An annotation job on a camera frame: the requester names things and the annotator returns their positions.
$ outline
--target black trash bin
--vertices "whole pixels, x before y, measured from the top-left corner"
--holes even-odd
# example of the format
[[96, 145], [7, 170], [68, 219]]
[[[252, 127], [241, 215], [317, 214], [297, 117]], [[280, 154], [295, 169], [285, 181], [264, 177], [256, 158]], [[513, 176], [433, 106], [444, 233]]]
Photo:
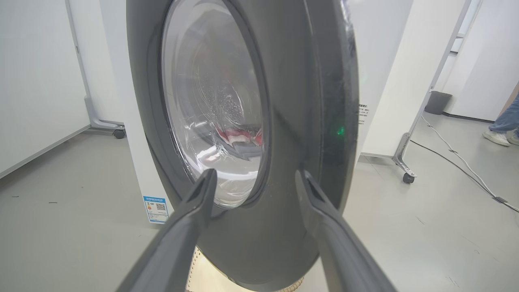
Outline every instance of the black trash bin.
[[429, 102], [427, 102], [424, 110], [431, 114], [441, 115], [452, 96], [452, 94], [433, 91], [431, 92], [431, 97], [429, 98]]

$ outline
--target sticker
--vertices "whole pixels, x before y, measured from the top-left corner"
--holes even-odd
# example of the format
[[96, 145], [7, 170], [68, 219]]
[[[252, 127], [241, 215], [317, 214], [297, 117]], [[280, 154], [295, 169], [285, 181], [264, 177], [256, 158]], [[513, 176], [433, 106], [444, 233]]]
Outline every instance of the sticker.
[[166, 199], [144, 196], [144, 205], [146, 206], [150, 222], [165, 223], [168, 221], [169, 214]]

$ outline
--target gray floor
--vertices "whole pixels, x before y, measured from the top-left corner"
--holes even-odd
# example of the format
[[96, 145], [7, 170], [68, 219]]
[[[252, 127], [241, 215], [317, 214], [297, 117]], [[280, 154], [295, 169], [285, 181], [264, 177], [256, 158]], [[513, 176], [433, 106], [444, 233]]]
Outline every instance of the gray floor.
[[[519, 207], [519, 147], [483, 139], [485, 123], [425, 117]], [[412, 139], [461, 165], [424, 122]], [[345, 211], [396, 288], [518, 291], [519, 214], [428, 150], [411, 144], [405, 160], [411, 185], [391, 160], [361, 157]], [[113, 291], [157, 228], [126, 139], [81, 134], [0, 180], [0, 291]]]

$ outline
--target white sneaker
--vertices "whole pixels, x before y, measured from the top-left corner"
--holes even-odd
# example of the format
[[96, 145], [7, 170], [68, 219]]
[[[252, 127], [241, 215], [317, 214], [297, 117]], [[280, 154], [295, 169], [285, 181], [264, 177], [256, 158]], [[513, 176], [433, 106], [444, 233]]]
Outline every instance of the white sneaker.
[[517, 136], [516, 133], [514, 133], [509, 139], [508, 139], [508, 142], [512, 143], [512, 144], [515, 144], [515, 145], [519, 145], [519, 137]]
[[501, 146], [508, 147], [510, 146], [510, 143], [508, 143], [507, 137], [504, 133], [498, 133], [491, 130], [486, 130], [483, 132], [483, 137], [487, 138], [488, 140], [494, 142], [495, 144], [499, 144]]

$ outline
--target wall baseboard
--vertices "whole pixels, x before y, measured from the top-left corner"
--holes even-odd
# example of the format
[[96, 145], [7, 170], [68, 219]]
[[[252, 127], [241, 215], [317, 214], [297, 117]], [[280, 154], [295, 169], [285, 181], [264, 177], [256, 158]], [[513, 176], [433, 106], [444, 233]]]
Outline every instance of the wall baseboard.
[[453, 114], [449, 114], [446, 112], [443, 112], [442, 114], [446, 115], [448, 117], [462, 118], [463, 120], [478, 121], [478, 122], [490, 123], [490, 124], [493, 124], [495, 122], [495, 121], [484, 120], [482, 118], [475, 118], [475, 117], [462, 116], [462, 115], [453, 115]]

